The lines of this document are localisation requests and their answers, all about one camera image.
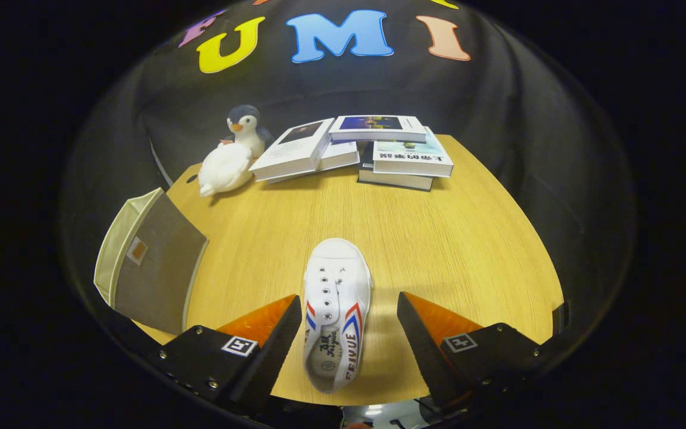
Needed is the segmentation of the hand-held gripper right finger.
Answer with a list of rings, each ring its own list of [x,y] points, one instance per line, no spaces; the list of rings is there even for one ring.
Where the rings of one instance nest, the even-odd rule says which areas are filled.
[[[506,323],[483,327],[407,291],[397,316],[439,408],[483,408],[518,390],[541,366],[541,345]]]

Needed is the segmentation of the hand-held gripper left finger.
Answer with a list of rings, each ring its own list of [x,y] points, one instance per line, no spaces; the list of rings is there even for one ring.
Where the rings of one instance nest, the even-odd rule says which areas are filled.
[[[299,331],[289,295],[220,328],[196,325],[155,351],[155,368],[196,397],[234,412],[259,412]]]

